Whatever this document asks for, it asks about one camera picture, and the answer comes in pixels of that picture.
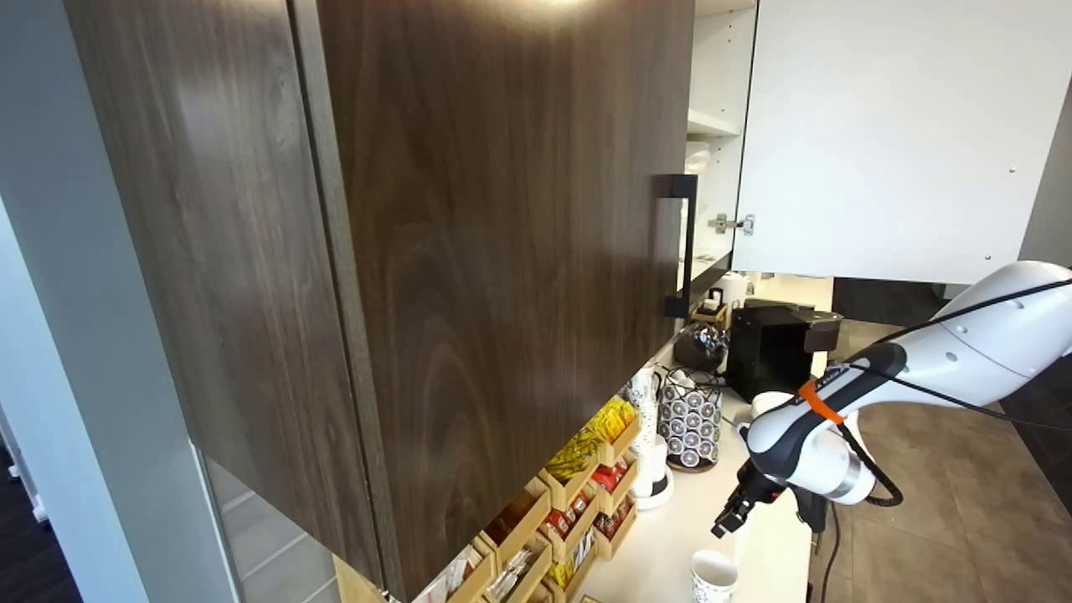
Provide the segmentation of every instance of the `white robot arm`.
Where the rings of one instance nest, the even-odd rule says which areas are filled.
[[[789,402],[754,417],[744,432],[749,459],[709,534],[735,534],[754,502],[770,502],[788,484],[802,507],[897,502],[897,484],[857,446],[845,416],[881,402],[991,404],[1069,351],[1072,270],[1043,261],[999,269],[931,320],[831,365]]]

